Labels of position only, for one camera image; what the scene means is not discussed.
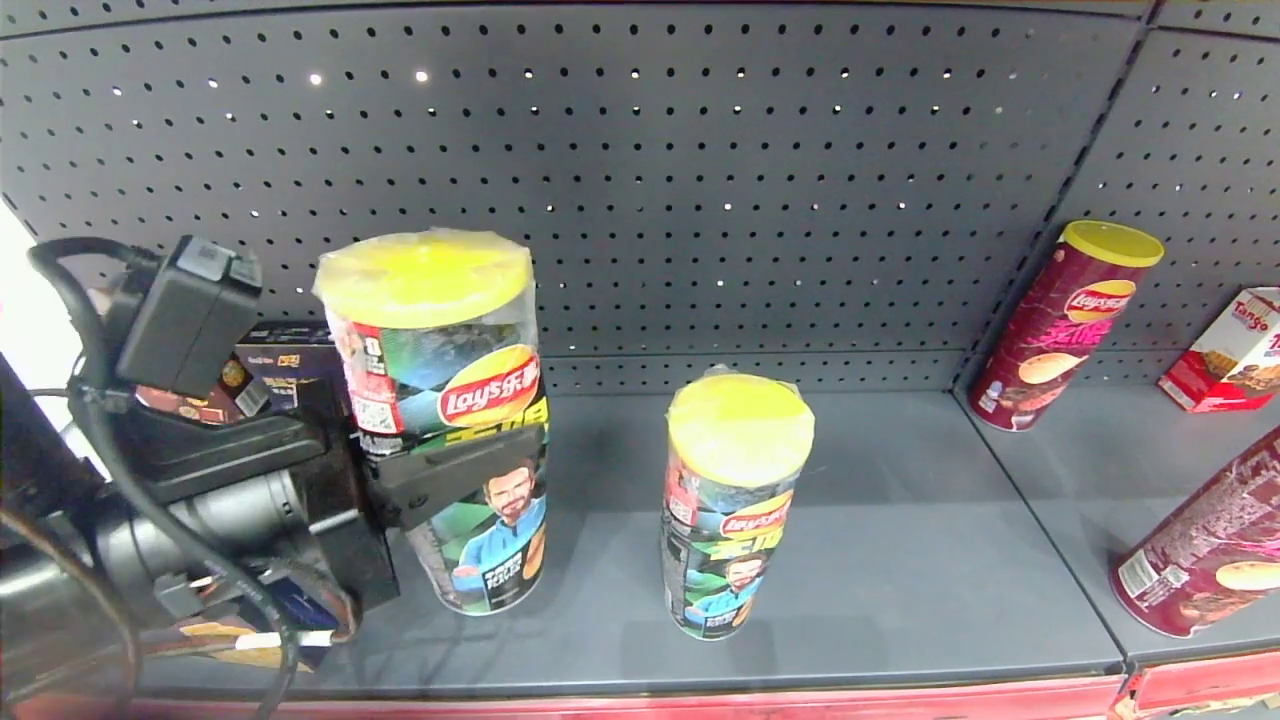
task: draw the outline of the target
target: perforated metal panel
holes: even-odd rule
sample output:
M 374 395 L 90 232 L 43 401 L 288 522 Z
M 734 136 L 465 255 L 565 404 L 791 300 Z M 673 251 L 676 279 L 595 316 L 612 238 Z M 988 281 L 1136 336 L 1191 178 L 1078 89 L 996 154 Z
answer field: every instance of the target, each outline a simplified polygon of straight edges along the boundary
M 420 0 L 428 4 L 431 0 Z M 928 4 L 963 5 L 959 0 L 916 0 Z M 1038 10 L 1069 13 L 1105 13 L 1137 17 L 1148 0 L 1046 0 L 1036 4 Z M 237 12 L 278 12 L 285 9 L 369 5 L 369 0 L 5 0 L 0 6 L 0 37 L 58 32 L 63 29 L 172 19 L 191 15 L 224 14 Z M 1016 6 L 1023 0 L 998 0 L 984 5 Z
M 718 363 L 795 383 L 804 392 L 943 388 L 960 351 L 771 352 L 724 357 L 562 357 L 545 364 L 554 395 L 671 393 Z
M 4 186 L 41 237 L 257 250 L 266 316 L 319 310 L 319 254 L 436 224 L 534 249 L 550 356 L 961 348 L 1135 26 L 477 6 L 10 40 Z
M 1105 347 L 1185 348 L 1242 286 L 1280 281 L 1277 161 L 1280 45 L 1152 32 L 1055 223 L 1167 243 Z
M 1132 350 L 1094 352 L 1071 379 L 1074 386 L 1153 384 L 1181 350 Z
M 1176 0 L 1156 15 L 1164 27 L 1280 37 L 1280 4 L 1271 0 Z
M 5 0 L 0 5 L 0 37 L 244 10 L 271 12 L 360 4 L 369 3 L 367 0 Z

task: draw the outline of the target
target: cardboard box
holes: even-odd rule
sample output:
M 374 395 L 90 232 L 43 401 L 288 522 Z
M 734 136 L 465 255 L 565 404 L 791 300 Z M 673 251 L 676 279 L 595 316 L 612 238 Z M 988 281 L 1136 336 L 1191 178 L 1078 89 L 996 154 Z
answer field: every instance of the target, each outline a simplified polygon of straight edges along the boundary
M 224 425 L 271 410 L 271 392 L 234 354 L 223 364 L 218 386 L 202 400 L 138 386 L 138 400 L 147 407 L 182 415 L 210 425 Z
M 329 325 L 323 322 L 270 322 L 259 323 L 236 352 L 255 374 L 261 375 L 275 393 L 275 407 L 297 407 L 297 386 L 328 380 L 333 395 L 349 413 L 347 382 L 342 374 L 342 359 L 329 336 Z
M 314 600 L 289 578 L 275 580 L 266 585 L 268 591 L 276 601 L 284 606 L 301 630 L 332 630 L 338 628 L 338 620 L 320 602 Z M 184 635 L 252 635 L 256 633 L 270 633 L 271 623 L 266 620 L 261 611 L 252 602 L 243 597 L 228 603 L 219 605 L 218 609 L 230 611 L 216 616 L 196 616 L 179 621 L 174 628 Z M 156 642 L 174 642 L 172 630 L 155 634 Z M 329 653 L 328 647 L 303 647 L 301 650 L 302 661 L 298 664 L 300 673 L 314 673 L 320 666 L 324 656 Z M 274 670 L 280 665 L 279 647 L 261 647 L 253 650 L 233 650 L 210 652 L 207 657 L 233 662 L 237 665 L 253 665 Z
M 1236 295 L 1157 384 L 1190 413 L 1266 405 L 1280 391 L 1280 288 Z

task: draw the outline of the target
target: potato chip can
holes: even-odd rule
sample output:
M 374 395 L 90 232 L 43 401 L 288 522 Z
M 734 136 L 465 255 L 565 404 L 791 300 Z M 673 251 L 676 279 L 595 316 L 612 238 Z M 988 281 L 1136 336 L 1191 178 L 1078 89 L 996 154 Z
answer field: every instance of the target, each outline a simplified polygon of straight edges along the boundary
M 1164 255 L 1164 243 L 1144 232 L 1097 220 L 1068 223 L 970 388 L 973 413 L 1002 430 L 1030 429 Z
M 727 638 L 782 539 L 814 416 L 792 386 L 716 368 L 676 393 L 667 429 L 667 607 L 687 634 Z
M 370 456 L 549 427 L 527 249 L 489 232 L 375 237 L 324 255 L 315 293 Z M 489 468 L 470 495 L 402 528 L 445 606 L 498 612 L 538 582 L 544 457 L 545 443 L 500 473 Z
M 1143 624 L 1190 637 L 1280 588 L 1280 428 L 1226 464 L 1111 570 Z

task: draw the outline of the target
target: red chip can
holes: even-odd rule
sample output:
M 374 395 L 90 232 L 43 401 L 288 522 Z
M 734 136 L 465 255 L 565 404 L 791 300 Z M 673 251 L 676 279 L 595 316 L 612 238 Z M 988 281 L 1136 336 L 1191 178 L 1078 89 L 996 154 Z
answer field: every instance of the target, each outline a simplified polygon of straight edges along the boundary
M 1280 588 L 1280 428 L 1123 556 L 1111 587 L 1134 618 L 1175 638 Z
M 1002 430 L 1030 429 L 1164 255 L 1164 243 L 1144 232 L 1068 223 L 969 391 L 974 414 Z

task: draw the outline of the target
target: yellow plastic lid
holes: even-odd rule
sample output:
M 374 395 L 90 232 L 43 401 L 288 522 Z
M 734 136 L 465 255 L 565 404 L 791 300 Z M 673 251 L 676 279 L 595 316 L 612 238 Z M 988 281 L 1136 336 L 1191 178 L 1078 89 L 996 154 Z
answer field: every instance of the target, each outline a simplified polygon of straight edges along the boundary
M 1062 229 L 1068 245 L 1105 263 L 1123 268 L 1149 268 L 1165 256 L 1165 243 L 1125 225 L 1075 220 Z
M 691 470 L 754 488 L 804 466 L 813 411 L 791 386 L 742 373 L 701 378 L 676 393 L 667 413 L 672 447 Z
M 527 247 L 492 232 L 434 228 L 372 237 L 320 256 L 312 292 L 347 320 L 438 328 L 502 307 L 532 277 Z

